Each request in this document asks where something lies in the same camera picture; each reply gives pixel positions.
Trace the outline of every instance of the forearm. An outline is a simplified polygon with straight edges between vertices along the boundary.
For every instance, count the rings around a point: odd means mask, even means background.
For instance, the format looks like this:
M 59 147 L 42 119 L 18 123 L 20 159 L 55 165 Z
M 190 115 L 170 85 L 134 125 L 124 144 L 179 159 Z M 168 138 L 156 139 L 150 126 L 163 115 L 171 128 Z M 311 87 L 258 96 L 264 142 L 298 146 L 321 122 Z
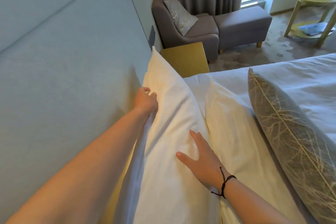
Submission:
M 271 204 L 235 178 L 225 184 L 224 195 L 243 224 L 292 223 Z
M 94 223 L 101 215 L 148 115 L 122 117 L 68 162 L 8 223 Z

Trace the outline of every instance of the carpet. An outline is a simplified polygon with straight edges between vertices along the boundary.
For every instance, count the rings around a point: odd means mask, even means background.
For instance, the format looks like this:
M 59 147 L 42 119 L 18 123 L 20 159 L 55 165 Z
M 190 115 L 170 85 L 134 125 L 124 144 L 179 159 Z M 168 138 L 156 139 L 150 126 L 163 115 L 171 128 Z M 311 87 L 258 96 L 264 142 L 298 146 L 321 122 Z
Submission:
M 296 36 L 284 37 L 292 12 L 273 16 L 266 40 L 261 48 L 256 44 L 247 44 L 224 50 L 217 61 L 209 64 L 210 72 L 237 69 L 263 64 L 276 63 L 336 53 L 336 32 L 329 35 L 320 49 L 314 47 L 316 39 Z M 319 20 L 323 14 L 322 7 L 306 7 L 299 11 L 295 22 Z

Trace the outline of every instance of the ottoman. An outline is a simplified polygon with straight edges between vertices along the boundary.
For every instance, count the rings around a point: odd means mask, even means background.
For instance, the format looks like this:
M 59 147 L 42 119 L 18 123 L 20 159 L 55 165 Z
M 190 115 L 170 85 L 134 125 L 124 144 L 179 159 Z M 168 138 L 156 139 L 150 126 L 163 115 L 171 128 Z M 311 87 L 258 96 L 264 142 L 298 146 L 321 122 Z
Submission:
M 219 49 L 261 43 L 266 39 L 272 17 L 260 6 L 214 16 L 219 31 Z

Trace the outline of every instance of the pillow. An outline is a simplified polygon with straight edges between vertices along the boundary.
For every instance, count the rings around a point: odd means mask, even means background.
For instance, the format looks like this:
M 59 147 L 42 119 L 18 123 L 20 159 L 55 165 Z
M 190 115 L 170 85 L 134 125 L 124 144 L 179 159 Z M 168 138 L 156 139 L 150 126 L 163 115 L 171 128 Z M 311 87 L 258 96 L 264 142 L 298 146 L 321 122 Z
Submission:
M 174 25 L 181 35 L 185 36 L 198 18 L 184 9 L 178 0 L 165 0 L 166 7 L 173 19 Z
M 258 121 L 300 198 L 320 224 L 336 223 L 335 144 L 285 92 L 252 69 L 248 87 Z
M 213 150 L 231 174 L 294 223 L 316 223 L 302 203 L 296 205 L 295 193 L 292 195 L 287 188 L 251 109 L 240 97 L 210 82 L 205 114 Z M 223 198 L 221 209 L 223 223 L 241 223 Z
M 182 151 L 198 159 L 190 129 L 209 140 L 195 97 L 154 47 L 143 85 L 157 93 L 159 109 L 137 140 L 114 223 L 218 224 L 218 198 L 175 156 Z

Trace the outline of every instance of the wooden leg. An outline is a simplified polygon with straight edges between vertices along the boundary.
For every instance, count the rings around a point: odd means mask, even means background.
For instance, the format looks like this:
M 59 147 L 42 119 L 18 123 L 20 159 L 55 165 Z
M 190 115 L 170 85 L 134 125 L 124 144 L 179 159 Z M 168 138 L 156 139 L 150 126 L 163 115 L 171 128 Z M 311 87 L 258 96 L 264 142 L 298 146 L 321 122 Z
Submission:
M 294 22 L 294 20 L 296 18 L 297 12 L 300 9 L 300 5 L 301 5 L 301 2 L 298 0 L 296 2 L 296 5 L 295 5 L 294 10 L 292 12 L 291 18 L 289 19 L 288 26 L 287 26 L 287 29 L 285 31 L 284 36 L 288 36 L 289 31 L 291 31 L 291 28 L 292 28 L 293 22 Z
M 325 11 L 324 11 L 324 13 L 323 13 L 319 22 L 323 22 L 326 19 L 330 10 L 333 9 L 333 7 L 334 7 L 334 4 L 329 4 L 329 5 L 326 6 Z
M 320 48 L 322 44 L 324 43 L 324 40 L 328 36 L 330 30 L 333 28 L 333 26 L 336 24 L 336 10 L 334 11 L 333 15 L 331 16 L 327 26 L 325 27 L 325 30 L 323 31 L 321 37 L 318 39 L 316 43 L 316 47 Z

